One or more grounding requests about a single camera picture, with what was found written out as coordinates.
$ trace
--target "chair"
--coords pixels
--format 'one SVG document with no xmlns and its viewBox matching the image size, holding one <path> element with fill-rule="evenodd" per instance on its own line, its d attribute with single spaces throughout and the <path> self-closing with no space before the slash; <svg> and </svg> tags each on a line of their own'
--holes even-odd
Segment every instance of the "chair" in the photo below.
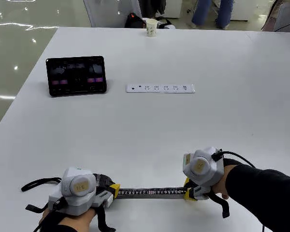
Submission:
<svg viewBox="0 0 290 232">
<path fill-rule="evenodd" d="M 280 6 L 274 31 L 290 32 L 290 2 Z"/>
<path fill-rule="evenodd" d="M 138 0 L 84 0 L 93 28 L 124 28 L 128 14 L 142 18 Z"/>
</svg>

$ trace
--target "glossy floor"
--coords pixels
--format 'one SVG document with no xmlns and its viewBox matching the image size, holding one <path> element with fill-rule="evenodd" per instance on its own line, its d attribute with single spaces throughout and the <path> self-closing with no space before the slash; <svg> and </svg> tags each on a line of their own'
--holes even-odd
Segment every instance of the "glossy floor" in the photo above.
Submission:
<svg viewBox="0 0 290 232">
<path fill-rule="evenodd" d="M 230 29 L 259 30 L 264 20 L 234 22 Z M 214 29 L 212 21 L 204 29 Z M 0 0 L 0 120 L 59 26 L 90 27 L 82 0 Z"/>
</svg>

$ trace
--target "hand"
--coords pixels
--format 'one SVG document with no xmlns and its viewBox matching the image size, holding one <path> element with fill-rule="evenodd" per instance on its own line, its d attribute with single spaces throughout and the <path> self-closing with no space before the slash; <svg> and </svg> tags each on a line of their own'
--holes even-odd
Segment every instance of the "hand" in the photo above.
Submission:
<svg viewBox="0 0 290 232">
<path fill-rule="evenodd" d="M 46 209 L 43 213 L 41 220 L 39 221 L 39 224 L 48 215 L 48 213 L 49 213 L 49 209 Z M 87 212 L 83 213 L 80 216 L 65 217 L 59 223 L 59 225 L 72 227 L 77 232 L 89 232 L 89 225 L 92 219 L 95 217 L 95 215 L 96 215 L 96 212 L 93 209 L 89 209 Z"/>
<path fill-rule="evenodd" d="M 212 186 L 212 190 L 214 193 L 221 193 L 222 198 L 227 200 L 229 198 L 227 189 L 226 189 L 226 180 L 229 172 L 235 167 L 236 165 L 228 165 L 224 167 L 224 175 L 222 179 L 215 185 Z"/>
</svg>

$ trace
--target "white table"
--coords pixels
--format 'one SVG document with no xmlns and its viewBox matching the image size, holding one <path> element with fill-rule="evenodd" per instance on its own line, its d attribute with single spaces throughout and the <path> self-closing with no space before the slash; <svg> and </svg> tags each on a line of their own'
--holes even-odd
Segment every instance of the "white table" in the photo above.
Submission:
<svg viewBox="0 0 290 232">
<path fill-rule="evenodd" d="M 94 55 L 106 94 L 50 98 L 47 58 Z M 128 94 L 127 83 L 196 93 Z M 36 227 L 25 206 L 44 205 L 53 186 L 22 193 L 27 182 L 80 166 L 123 188 L 182 186 L 182 155 L 211 145 L 290 175 L 290 33 L 60 28 L 0 123 L 0 231 Z M 212 201 L 183 200 L 118 200 L 106 216 L 119 232 L 261 231 L 229 203 L 228 219 Z"/>
</svg>

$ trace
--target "person's legs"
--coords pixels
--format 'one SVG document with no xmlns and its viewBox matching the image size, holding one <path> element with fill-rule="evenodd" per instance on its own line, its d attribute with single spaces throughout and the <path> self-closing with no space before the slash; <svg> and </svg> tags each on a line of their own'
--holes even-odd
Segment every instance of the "person's legs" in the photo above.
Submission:
<svg viewBox="0 0 290 232">
<path fill-rule="evenodd" d="M 204 24 L 209 8 L 211 6 L 211 3 L 212 3 L 211 0 L 198 1 L 197 9 L 195 10 L 194 15 L 191 20 L 195 25 L 200 26 Z"/>
<path fill-rule="evenodd" d="M 221 0 L 218 18 L 216 20 L 217 27 L 224 29 L 230 24 L 232 8 L 233 0 Z"/>
</svg>

